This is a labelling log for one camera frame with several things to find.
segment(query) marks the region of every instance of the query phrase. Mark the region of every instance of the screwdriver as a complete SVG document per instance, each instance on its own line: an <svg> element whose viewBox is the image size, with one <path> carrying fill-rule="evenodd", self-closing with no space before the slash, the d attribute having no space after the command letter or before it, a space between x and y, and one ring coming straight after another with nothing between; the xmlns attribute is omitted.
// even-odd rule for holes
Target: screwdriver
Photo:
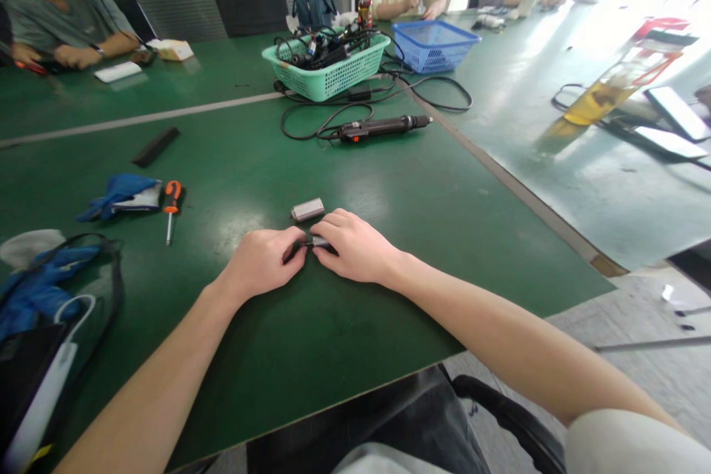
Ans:
<svg viewBox="0 0 711 474"><path fill-rule="evenodd" d="M173 214L178 212L178 198L183 191L183 186L180 181L169 181L165 186L165 195L168 200L168 205L163 209L168 214L168 234L165 238L165 245L170 246L170 234L173 229Z"/></svg>

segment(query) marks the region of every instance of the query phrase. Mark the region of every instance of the blue glove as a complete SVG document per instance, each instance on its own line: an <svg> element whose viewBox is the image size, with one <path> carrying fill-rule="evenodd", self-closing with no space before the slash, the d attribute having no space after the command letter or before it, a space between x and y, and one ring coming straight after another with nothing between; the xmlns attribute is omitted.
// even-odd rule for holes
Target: blue glove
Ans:
<svg viewBox="0 0 711 474"><path fill-rule="evenodd" d="M100 250L101 247L98 246L64 248L37 272L20 281L0 310L0 341L13 333L32 329L37 313L53 320L60 306L72 298L56 284L74 276L76 271L96 257ZM48 253L39 254L35 261L41 261ZM5 294L23 276L24 272L13 274L0 290L0 294ZM64 309L62 317L72 318L80 309L79 303L74 301Z"/></svg>
<svg viewBox="0 0 711 474"><path fill-rule="evenodd" d="M112 206L116 202L130 200L141 191L145 191L158 183L153 178L145 178L136 174L117 174L106 184L106 196L89 202L91 206L76 217L77 222L88 222L97 217L107 220L114 216Z"/></svg>

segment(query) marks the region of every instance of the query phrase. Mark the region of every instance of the blue plastic basket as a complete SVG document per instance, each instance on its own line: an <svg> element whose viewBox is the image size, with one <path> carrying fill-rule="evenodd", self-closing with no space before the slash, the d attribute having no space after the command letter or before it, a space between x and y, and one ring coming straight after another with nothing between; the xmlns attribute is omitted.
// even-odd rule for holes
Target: blue plastic basket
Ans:
<svg viewBox="0 0 711 474"><path fill-rule="evenodd" d="M481 37L442 21L393 24L405 63L419 73L454 70Z"/></svg>
<svg viewBox="0 0 711 474"><path fill-rule="evenodd" d="M306 45L298 39L289 40L291 50L285 44L275 45L263 50L261 56L272 64L277 79L284 85L311 101L320 102L376 74L388 44L390 37L373 35L367 49L320 70L302 70L287 63L291 59L291 50L295 54L306 52Z"/></svg>

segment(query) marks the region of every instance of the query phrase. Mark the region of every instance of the green table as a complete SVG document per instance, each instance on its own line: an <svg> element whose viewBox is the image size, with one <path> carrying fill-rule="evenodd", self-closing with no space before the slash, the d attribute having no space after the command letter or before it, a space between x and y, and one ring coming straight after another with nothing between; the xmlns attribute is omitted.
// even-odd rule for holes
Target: green table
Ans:
<svg viewBox="0 0 711 474"><path fill-rule="evenodd" d="M156 58L112 84L90 72L41 78L0 69L0 139L273 93L274 72L261 51L276 35L287 34L196 43L184 62Z"/></svg>
<svg viewBox="0 0 711 474"><path fill-rule="evenodd" d="M289 104L265 101L0 151L0 240L49 227L66 236L99 231L122 243L124 306L76 391L48 463L163 341L248 230L284 228L290 208L315 197L328 210L358 213L397 246L540 316L613 288L438 124L360 145L299 142L279 130ZM420 112L404 94L375 111L377 119ZM360 116L348 113L344 120ZM299 111L291 127L306 132L320 122L320 113ZM166 124L182 136L144 174L186 187L173 246L165 247L162 213L75 223L108 177L136 171L130 157ZM106 295L110 269L98 273L98 280L82 276L82 284ZM236 316L170 469L461 350L406 299L339 278L309 257L286 287L253 299Z"/></svg>
<svg viewBox="0 0 711 474"><path fill-rule="evenodd" d="M475 14L445 20L469 30ZM573 5L512 21L502 34L480 30L481 43L448 74L472 93L474 105L442 113L627 270L711 238L711 173L668 164L598 127L559 121L550 99L563 84L592 83L621 56L639 23L634 13ZM711 83L707 49L700 40L672 67L669 83L684 97ZM461 100L443 84L420 91L438 101Z"/></svg>

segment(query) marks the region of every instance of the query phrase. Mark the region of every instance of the orange screwdriver handle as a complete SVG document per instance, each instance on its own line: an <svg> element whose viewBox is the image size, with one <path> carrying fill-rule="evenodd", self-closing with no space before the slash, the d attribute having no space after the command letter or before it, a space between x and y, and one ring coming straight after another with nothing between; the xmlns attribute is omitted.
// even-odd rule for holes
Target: orange screwdriver handle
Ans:
<svg viewBox="0 0 711 474"><path fill-rule="evenodd" d="M178 212L178 198L183 192L183 186L180 185L180 181L169 181L168 185L165 186L165 195L168 199L168 205L163 209L166 213L177 213Z"/></svg>

